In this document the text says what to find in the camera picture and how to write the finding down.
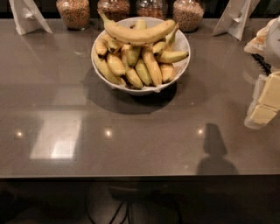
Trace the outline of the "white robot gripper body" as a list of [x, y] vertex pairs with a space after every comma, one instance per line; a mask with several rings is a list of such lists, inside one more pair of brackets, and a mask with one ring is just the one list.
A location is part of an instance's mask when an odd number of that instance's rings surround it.
[[280, 16], [270, 20], [244, 47], [246, 53], [258, 54], [270, 65], [272, 73], [280, 71]]

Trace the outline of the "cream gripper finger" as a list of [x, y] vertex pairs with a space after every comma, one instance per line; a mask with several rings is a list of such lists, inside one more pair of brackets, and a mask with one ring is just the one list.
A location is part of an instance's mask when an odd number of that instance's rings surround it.
[[271, 73], [269, 76], [260, 74], [253, 93], [255, 106], [280, 109], [280, 73]]
[[273, 108], [252, 102], [248, 108], [244, 125], [253, 130], [259, 130], [267, 126], [276, 115], [277, 111]]

